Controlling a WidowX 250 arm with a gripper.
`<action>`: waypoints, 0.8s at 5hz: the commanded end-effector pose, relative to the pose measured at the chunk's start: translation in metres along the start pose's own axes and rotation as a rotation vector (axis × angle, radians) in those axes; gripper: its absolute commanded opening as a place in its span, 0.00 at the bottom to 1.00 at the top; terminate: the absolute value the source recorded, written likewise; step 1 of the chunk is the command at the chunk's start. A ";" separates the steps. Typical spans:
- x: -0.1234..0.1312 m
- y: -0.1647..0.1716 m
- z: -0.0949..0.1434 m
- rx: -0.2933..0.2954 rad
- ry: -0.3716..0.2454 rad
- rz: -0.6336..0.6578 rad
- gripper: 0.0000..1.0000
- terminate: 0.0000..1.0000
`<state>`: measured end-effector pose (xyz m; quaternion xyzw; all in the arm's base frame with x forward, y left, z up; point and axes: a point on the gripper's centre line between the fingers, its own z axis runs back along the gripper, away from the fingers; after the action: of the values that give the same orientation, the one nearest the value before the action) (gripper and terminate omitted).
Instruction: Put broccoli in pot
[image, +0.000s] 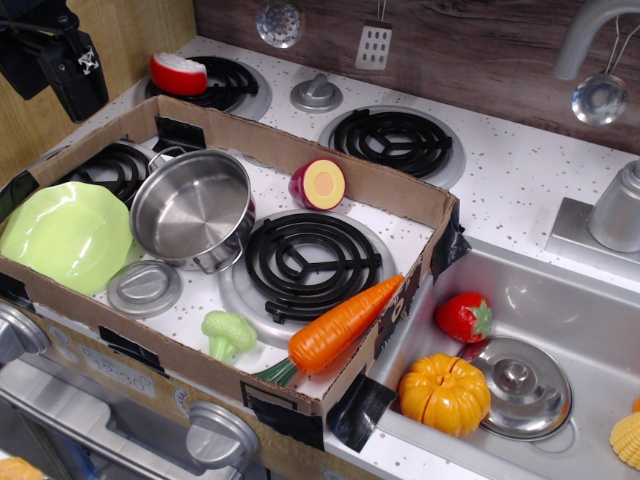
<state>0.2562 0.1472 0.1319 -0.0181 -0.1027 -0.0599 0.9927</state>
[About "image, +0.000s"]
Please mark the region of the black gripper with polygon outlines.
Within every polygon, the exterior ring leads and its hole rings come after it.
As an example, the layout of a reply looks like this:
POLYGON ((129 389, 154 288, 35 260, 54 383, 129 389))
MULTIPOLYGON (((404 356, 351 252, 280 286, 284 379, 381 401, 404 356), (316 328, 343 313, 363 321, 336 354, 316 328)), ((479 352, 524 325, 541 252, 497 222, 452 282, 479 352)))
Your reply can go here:
POLYGON ((25 100, 51 88, 74 123, 109 101, 99 54, 79 26, 69 9, 1 11, 1 74, 25 100))

